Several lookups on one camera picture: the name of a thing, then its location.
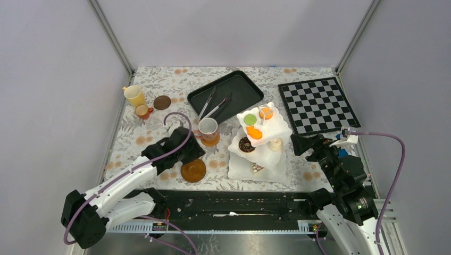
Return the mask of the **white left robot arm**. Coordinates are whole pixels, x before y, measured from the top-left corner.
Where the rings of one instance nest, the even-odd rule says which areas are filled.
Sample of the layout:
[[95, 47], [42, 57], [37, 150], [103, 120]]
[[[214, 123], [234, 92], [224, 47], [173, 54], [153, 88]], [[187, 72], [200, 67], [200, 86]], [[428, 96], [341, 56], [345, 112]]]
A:
[[83, 249], [96, 244], [111, 228], [138, 217], [167, 218], [167, 201], [155, 188], [129, 194], [176, 163], [191, 163], [204, 154], [191, 129], [177, 127], [169, 137], [148, 146], [119, 174], [86, 192], [66, 198], [61, 223], [63, 241]]

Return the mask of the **orange macaron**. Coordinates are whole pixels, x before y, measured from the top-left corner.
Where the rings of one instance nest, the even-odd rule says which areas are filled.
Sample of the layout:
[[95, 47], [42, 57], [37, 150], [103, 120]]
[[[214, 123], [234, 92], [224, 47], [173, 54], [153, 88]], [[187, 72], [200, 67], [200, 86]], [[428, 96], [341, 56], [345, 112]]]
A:
[[270, 107], [259, 108], [259, 116], [262, 120], [269, 120], [273, 117], [273, 109]]

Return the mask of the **pink strawberry cake slice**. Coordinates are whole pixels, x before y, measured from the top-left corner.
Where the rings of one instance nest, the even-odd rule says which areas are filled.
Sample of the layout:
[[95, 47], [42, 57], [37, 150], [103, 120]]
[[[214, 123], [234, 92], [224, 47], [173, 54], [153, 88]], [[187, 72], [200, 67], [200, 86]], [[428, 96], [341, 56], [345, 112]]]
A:
[[252, 173], [257, 174], [258, 172], [260, 172], [263, 169], [264, 169], [264, 167], [262, 167], [262, 166], [260, 166], [260, 165], [258, 165], [256, 163], [251, 163]]

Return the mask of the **white cup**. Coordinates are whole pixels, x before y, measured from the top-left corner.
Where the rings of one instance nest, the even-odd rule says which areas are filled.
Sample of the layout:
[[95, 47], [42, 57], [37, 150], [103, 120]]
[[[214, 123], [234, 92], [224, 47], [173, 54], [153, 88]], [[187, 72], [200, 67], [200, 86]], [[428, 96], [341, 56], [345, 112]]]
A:
[[142, 120], [147, 120], [153, 111], [154, 108], [146, 105], [139, 105], [135, 108], [135, 114]]

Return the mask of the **white three-tier dessert stand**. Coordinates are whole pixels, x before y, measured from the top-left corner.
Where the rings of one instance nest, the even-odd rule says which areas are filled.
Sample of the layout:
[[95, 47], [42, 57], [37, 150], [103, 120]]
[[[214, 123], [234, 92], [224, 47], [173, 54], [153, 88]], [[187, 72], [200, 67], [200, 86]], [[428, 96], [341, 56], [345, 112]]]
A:
[[[269, 120], [262, 120], [259, 116], [259, 108], [261, 107], [272, 108], [273, 117]], [[261, 139], [254, 140], [247, 134], [247, 125], [243, 121], [247, 114], [254, 114], [257, 117], [254, 126], [263, 133]], [[238, 113], [236, 117], [240, 126], [232, 130], [231, 144], [228, 146], [230, 152], [228, 178], [241, 181], [284, 182], [287, 171], [286, 150], [293, 132], [275, 104], [269, 102]], [[253, 152], [244, 153], [239, 150], [238, 143], [242, 137], [247, 137], [250, 140], [252, 146], [255, 147]], [[268, 143], [276, 138], [283, 140], [283, 147], [280, 151], [272, 151], [268, 147]], [[264, 169], [254, 174], [251, 170], [251, 163], [256, 163]]]

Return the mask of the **cream round mousse cake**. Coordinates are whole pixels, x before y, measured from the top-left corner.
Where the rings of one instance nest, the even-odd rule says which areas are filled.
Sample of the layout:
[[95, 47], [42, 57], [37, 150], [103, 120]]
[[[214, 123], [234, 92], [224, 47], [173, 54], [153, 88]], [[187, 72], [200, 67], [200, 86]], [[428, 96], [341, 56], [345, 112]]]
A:
[[272, 151], [280, 151], [283, 147], [283, 140], [276, 138], [268, 143], [268, 147]]

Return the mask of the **dark brown saucer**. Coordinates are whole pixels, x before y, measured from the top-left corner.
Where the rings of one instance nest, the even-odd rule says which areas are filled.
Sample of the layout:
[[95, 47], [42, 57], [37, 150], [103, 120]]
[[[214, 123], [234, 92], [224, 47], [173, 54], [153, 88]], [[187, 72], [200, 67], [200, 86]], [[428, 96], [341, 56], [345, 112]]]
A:
[[170, 97], [168, 97], [166, 95], [162, 95], [162, 96], [158, 96], [154, 99], [153, 106], [155, 109], [164, 110], [164, 109], [167, 109], [171, 105], [171, 103], [172, 103], [172, 101], [171, 101]]

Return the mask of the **small tan saucer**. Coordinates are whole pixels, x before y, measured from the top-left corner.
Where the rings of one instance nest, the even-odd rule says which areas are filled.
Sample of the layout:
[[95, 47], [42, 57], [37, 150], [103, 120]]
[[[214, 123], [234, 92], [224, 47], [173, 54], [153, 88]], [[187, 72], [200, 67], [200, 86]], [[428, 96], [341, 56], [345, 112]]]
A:
[[201, 143], [204, 146], [207, 146], [207, 147], [214, 147], [214, 146], [216, 146], [219, 143], [219, 141], [220, 141], [220, 135], [219, 134], [217, 134], [216, 137], [213, 140], [211, 140], [211, 141], [207, 141], [207, 140], [201, 138]]

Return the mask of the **large brown saucer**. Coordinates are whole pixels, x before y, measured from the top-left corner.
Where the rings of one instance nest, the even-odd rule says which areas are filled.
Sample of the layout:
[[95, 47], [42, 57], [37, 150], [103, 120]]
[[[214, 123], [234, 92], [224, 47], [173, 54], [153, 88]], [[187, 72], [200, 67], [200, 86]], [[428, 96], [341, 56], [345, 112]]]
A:
[[181, 176], [190, 183], [196, 183], [202, 180], [206, 174], [206, 165], [201, 159], [196, 159], [181, 167]]

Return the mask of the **chocolate sprinkle donut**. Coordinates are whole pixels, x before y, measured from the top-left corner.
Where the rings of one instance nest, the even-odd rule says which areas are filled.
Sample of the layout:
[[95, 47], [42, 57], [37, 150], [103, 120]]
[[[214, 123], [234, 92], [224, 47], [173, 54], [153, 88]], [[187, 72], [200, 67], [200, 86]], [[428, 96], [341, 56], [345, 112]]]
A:
[[247, 137], [242, 137], [239, 140], [238, 148], [241, 152], [249, 153], [255, 150], [255, 147], [252, 146], [250, 140]]

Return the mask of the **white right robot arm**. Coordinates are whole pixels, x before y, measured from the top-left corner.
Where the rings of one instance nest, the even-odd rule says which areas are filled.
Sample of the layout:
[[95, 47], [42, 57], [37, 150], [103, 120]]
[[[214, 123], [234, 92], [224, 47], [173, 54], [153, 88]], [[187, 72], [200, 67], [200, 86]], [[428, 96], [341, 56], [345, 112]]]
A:
[[319, 164], [333, 189], [310, 192], [306, 214], [321, 219], [346, 254], [389, 254], [377, 229], [379, 213], [373, 196], [363, 185], [368, 176], [361, 159], [340, 155], [334, 142], [321, 134], [310, 138], [293, 134], [291, 141], [296, 156], [313, 150], [306, 160]]

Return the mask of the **orange fish pastry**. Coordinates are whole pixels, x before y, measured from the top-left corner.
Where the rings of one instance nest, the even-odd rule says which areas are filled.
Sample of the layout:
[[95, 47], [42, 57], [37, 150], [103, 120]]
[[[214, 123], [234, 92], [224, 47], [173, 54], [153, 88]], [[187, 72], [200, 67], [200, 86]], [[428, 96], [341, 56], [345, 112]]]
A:
[[247, 134], [254, 140], [259, 140], [263, 137], [263, 133], [255, 128], [255, 126], [247, 126], [246, 127]]

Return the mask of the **green macaron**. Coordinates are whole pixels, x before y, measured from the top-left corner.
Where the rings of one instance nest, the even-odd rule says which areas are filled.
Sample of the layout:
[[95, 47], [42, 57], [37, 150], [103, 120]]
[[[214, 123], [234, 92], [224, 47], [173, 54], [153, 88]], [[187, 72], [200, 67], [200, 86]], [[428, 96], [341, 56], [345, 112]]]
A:
[[247, 126], [253, 126], [257, 122], [257, 117], [254, 114], [247, 114], [244, 116], [243, 121]]

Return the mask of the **yellow cup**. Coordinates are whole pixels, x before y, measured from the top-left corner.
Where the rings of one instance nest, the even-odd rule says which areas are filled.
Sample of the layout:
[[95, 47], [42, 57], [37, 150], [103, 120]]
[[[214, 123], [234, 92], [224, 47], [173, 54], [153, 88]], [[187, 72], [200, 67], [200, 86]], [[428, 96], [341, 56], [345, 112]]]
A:
[[133, 108], [146, 104], [145, 96], [139, 86], [123, 87], [122, 90], [124, 97]]

